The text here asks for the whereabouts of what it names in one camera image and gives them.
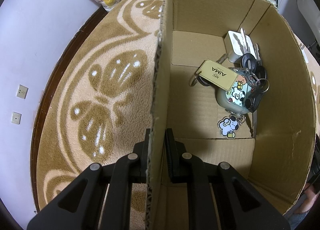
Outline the person's hand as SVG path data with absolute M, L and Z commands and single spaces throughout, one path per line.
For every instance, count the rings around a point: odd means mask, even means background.
M 304 190 L 304 194 L 306 195 L 306 200 L 301 204 L 299 208 L 299 214 L 308 212 L 314 205 L 315 201 L 317 200 L 317 197 L 319 196 L 319 193 L 316 192 L 313 185 L 307 187 L 307 189 Z

